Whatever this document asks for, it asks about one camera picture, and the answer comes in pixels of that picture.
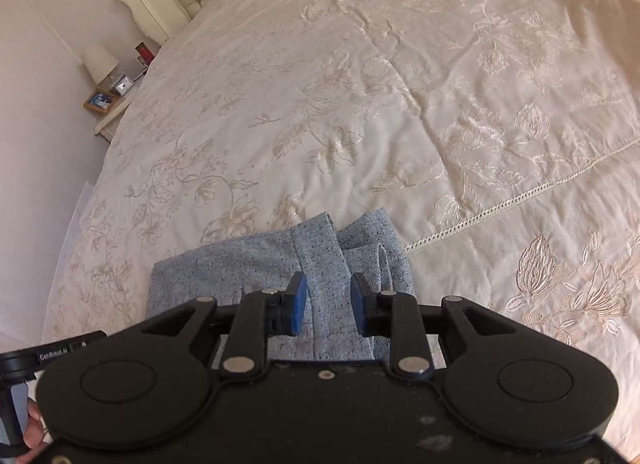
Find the person's left hand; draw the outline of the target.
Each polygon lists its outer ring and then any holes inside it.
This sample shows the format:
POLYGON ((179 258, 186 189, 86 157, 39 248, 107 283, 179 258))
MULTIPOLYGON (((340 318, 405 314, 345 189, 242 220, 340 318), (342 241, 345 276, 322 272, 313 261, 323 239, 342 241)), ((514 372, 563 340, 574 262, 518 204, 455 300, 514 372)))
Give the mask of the person's left hand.
POLYGON ((24 443, 30 452, 37 453, 47 447, 46 429, 44 428, 40 410, 34 400, 27 401, 27 425, 24 431, 24 443))

